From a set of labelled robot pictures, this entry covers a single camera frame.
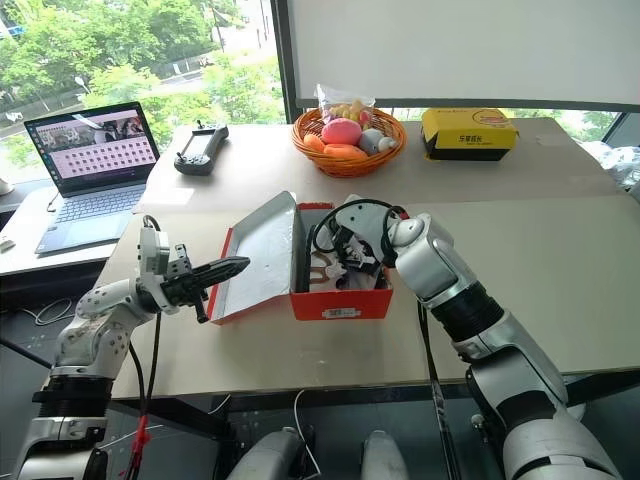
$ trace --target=wicker basket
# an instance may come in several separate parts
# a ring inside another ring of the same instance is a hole
[[[395,157],[407,144],[407,134],[400,122],[377,108],[373,109],[371,127],[384,132],[388,137],[392,137],[398,142],[398,146],[385,152],[371,155],[366,159],[352,160],[332,157],[331,155],[325,155],[324,153],[307,147],[302,141],[304,136],[307,133],[321,136],[322,127],[324,127],[324,122],[320,115],[320,109],[316,108],[315,110],[300,115],[293,125],[293,143],[296,148],[315,163],[320,170],[332,177],[360,177],[367,175]]]

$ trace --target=game controller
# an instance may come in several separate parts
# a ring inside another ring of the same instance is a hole
[[[191,138],[182,152],[178,152],[174,167],[184,175],[209,175],[213,171],[216,154],[221,142],[229,137],[225,124],[203,125],[191,131]]]

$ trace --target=open box lid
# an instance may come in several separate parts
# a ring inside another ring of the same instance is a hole
[[[251,263],[231,280],[216,285],[207,306],[219,322],[280,295],[296,285],[297,262],[303,244],[296,200],[282,192],[238,222],[227,233],[223,257],[249,257]]]

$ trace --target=yellow food box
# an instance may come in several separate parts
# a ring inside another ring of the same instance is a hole
[[[436,160],[500,160],[517,135],[495,108],[430,108],[422,115],[427,155]]]

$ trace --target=laptop keyboard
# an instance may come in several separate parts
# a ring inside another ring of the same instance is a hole
[[[141,190],[96,194],[89,198],[67,200],[55,223],[70,222],[80,218],[106,215],[123,210],[131,210],[142,196]]]

